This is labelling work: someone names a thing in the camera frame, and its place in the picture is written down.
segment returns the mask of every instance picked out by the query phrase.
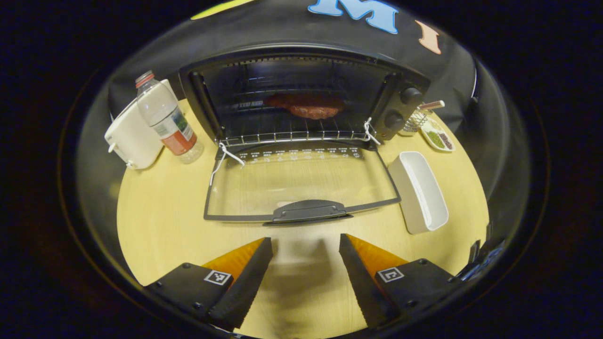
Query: oven knob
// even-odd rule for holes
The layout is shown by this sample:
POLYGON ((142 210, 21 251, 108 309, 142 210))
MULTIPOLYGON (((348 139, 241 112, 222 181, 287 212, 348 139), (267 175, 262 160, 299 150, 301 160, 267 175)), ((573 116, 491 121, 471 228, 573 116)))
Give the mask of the oven knob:
POLYGON ((395 110, 390 110, 385 116, 385 126, 392 131, 399 131, 404 127, 404 117, 395 110))
POLYGON ((423 94, 418 89, 410 87, 400 92, 400 101, 413 108, 419 106, 423 100, 423 94))

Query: raw meat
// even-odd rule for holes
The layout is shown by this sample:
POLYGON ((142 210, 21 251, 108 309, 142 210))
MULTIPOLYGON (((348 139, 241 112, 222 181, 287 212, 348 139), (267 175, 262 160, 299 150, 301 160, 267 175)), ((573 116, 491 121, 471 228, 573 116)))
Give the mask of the raw meat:
POLYGON ((313 120, 332 118, 346 106, 338 97, 281 93, 265 99, 264 104, 284 108, 293 115, 313 120))

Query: plastic water bottle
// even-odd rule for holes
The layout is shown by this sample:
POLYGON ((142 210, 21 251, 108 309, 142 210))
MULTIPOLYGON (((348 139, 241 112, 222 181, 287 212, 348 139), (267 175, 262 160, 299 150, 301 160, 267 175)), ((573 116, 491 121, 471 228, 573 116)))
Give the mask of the plastic water bottle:
POLYGON ((136 79, 140 114, 165 147, 183 163, 191 163, 201 156, 203 145, 197 142, 197 135, 182 115, 176 97, 154 77, 148 71, 136 79))

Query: wooden table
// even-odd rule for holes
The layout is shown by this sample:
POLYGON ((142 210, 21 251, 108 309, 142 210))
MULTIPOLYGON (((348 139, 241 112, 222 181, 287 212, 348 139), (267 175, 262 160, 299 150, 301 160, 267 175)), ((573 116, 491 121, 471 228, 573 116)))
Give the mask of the wooden table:
MULTIPOLYGON (((478 175, 454 135, 452 153, 433 150, 419 133, 396 136, 379 147, 389 165, 401 151, 427 158, 450 218, 434 232, 411 235, 399 204, 358 212, 353 218, 292 227, 223 223, 203 219, 217 147, 191 112, 183 113, 205 147, 190 165, 168 150, 142 171, 127 169, 117 211, 119 242, 135 278, 148 285, 182 262, 202 265, 264 236, 274 258, 238 333, 260 338, 325 338, 366 327, 338 253, 340 233, 349 233, 407 261, 419 258, 457 274, 470 246, 485 241, 488 209, 478 175)), ((442 126, 441 120, 432 115, 442 126)))

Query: black background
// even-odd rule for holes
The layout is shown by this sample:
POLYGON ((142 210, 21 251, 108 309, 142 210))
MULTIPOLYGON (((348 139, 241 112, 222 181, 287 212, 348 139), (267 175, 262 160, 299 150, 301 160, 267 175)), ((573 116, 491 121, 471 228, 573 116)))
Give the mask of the black background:
MULTIPOLYGON (((406 336, 600 337, 601 34, 594 2, 405 1, 506 84, 523 86, 552 155, 543 225, 514 270, 464 312, 406 336)), ((0 334, 185 336, 122 298, 89 267, 60 212, 56 157, 70 105, 90 75, 198 13, 201 1, 4 5, 0 334)))

